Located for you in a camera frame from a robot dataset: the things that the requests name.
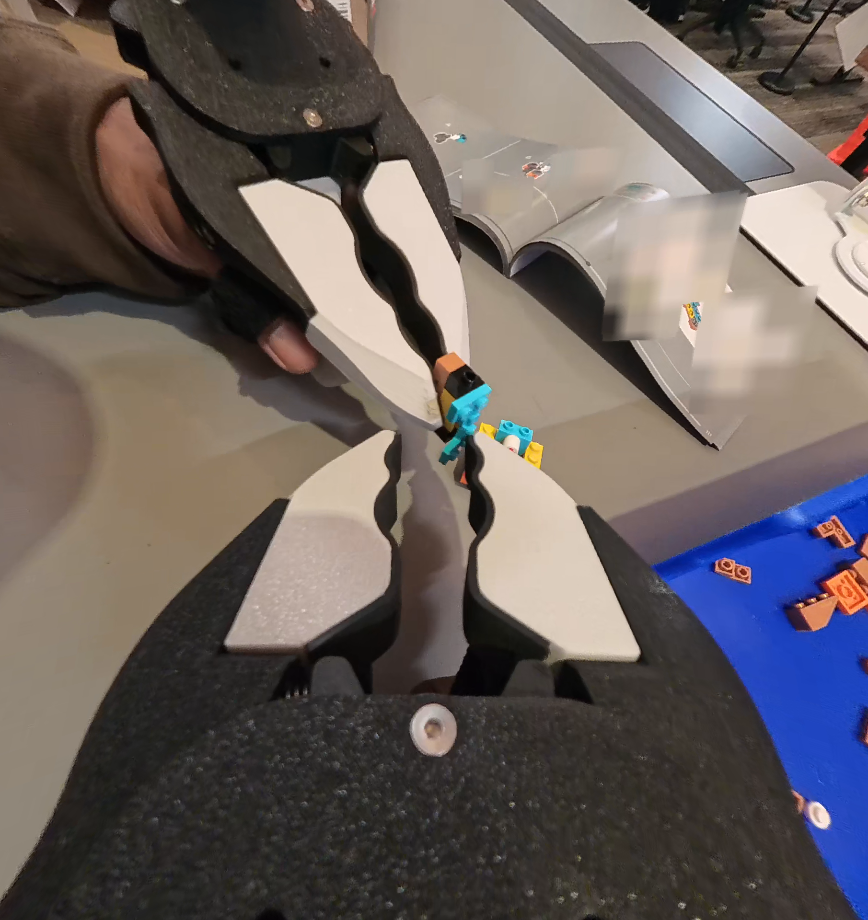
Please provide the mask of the multicoloured brick model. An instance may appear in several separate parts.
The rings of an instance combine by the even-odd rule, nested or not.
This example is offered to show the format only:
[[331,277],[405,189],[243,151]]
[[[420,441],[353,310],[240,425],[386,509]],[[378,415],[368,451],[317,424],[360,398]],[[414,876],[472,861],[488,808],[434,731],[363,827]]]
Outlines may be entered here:
[[511,420],[500,420],[497,425],[481,422],[466,440],[460,486],[469,489],[473,482],[484,481],[486,464],[499,452],[499,444],[505,452],[518,456],[520,463],[526,462],[536,470],[542,468],[544,448],[534,439],[531,428]]

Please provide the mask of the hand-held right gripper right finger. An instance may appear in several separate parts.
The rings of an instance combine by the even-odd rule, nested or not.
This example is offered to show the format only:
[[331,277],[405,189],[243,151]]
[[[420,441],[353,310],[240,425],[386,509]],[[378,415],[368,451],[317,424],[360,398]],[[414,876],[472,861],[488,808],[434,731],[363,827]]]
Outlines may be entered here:
[[468,443],[465,473],[474,530],[469,645],[548,663],[638,661],[638,641],[575,500],[485,433]]

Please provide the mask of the brick instruction booklet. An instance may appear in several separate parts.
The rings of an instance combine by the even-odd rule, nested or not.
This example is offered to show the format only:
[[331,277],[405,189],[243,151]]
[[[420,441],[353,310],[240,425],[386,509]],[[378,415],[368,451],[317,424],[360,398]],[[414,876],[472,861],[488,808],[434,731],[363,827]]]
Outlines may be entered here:
[[573,148],[500,132],[443,96],[413,113],[440,162],[457,218],[496,245],[513,278],[543,255],[568,261],[600,297],[605,337],[629,341],[706,443],[722,449],[743,412],[694,392],[704,305],[727,275],[747,195],[680,197],[641,179],[620,183],[610,147]]

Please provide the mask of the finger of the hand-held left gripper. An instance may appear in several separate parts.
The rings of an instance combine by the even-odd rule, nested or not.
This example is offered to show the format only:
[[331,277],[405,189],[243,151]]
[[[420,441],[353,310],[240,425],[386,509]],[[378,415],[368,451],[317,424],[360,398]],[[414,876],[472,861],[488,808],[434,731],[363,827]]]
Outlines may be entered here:
[[376,164],[360,190],[375,256],[396,314],[429,362],[451,352],[470,359],[469,317],[460,261],[411,163]]
[[428,365],[366,276],[340,205],[281,179],[240,188],[312,309],[306,337],[344,376],[396,415],[441,427]]

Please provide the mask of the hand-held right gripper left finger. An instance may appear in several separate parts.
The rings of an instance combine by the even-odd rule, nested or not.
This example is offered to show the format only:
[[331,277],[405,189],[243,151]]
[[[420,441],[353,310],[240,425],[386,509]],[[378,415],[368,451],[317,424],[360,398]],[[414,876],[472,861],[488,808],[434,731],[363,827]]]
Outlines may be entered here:
[[224,640],[233,653],[371,667],[394,643],[401,568],[392,530],[402,438],[380,431],[289,499]]

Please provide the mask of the person's left hand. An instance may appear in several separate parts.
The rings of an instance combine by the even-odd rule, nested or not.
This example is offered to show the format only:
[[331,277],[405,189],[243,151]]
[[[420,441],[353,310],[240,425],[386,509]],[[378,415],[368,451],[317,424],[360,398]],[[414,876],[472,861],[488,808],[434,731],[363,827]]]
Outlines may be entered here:
[[129,236],[177,269],[214,280],[221,263],[185,221],[160,155],[128,98],[107,109],[95,132],[95,149],[106,202]]

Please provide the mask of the yellow and black brick assembly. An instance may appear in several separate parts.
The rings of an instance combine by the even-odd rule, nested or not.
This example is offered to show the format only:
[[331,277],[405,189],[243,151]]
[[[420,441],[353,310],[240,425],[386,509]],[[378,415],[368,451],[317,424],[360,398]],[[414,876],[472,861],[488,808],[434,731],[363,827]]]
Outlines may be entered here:
[[453,397],[462,396],[480,385],[486,384],[479,374],[463,361],[455,352],[443,355],[434,366],[433,382],[437,395],[442,426],[438,431],[441,440],[446,443],[450,435],[445,423],[445,416]]

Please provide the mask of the black stand base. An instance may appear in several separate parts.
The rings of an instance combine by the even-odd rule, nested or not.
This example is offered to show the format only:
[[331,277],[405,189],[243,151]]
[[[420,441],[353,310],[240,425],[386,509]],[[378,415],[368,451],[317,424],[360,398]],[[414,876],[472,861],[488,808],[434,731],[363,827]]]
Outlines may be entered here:
[[785,8],[786,17],[800,24],[808,25],[809,31],[800,41],[795,52],[792,53],[782,69],[764,71],[758,76],[759,84],[767,91],[783,97],[791,96],[795,92],[797,83],[793,71],[796,64],[803,53],[808,49],[811,42],[815,39],[824,23],[831,15],[838,11],[838,8],[844,6],[846,2],[827,1],[819,2],[819,5],[820,4],[823,5],[823,8],[819,13],[812,9],[812,6],[814,6],[814,2],[812,1],[801,2],[797,5],[791,5]]

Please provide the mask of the pile of loose bricks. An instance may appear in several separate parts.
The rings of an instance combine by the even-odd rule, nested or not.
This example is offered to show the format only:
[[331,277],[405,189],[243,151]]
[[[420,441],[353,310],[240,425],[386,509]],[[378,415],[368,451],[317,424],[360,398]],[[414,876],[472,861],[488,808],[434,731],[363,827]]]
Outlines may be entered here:
[[[849,529],[837,515],[817,523],[811,533],[831,541],[837,548],[850,549],[856,546],[856,540]],[[832,576],[819,581],[823,589],[818,594],[809,596],[785,608],[790,624],[798,632],[815,632],[829,626],[833,615],[852,616],[868,612],[868,533],[857,546],[858,558],[847,562]],[[716,558],[712,569],[717,574],[743,585],[752,583],[752,569],[733,558]],[[865,673],[868,674],[868,659],[863,661]],[[868,717],[864,729],[863,742],[868,747]],[[796,809],[803,814],[814,827],[829,830],[831,814],[816,800],[805,799],[794,792]]]

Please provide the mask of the white desk stand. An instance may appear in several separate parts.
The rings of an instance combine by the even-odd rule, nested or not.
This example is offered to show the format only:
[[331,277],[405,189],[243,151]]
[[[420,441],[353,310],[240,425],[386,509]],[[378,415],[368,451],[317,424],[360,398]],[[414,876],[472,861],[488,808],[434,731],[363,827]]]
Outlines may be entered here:
[[741,229],[868,350],[868,177],[755,195]]

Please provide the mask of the blue storage bin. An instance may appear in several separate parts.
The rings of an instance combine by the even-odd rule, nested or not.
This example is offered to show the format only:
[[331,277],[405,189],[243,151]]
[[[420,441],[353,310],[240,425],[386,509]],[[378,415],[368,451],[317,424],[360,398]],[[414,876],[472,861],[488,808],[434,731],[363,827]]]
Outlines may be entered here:
[[727,654],[792,787],[831,825],[805,821],[854,912],[868,918],[868,611],[797,631],[786,608],[858,558],[814,534],[837,516],[868,535],[868,475],[655,566]]

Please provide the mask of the person's left forearm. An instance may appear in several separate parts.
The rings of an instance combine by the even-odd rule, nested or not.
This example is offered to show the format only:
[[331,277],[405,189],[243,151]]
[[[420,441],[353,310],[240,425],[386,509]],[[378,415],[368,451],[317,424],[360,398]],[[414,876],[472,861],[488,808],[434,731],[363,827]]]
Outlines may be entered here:
[[153,301],[205,287],[136,242],[104,196],[95,132],[131,77],[0,15],[0,308],[90,288]]

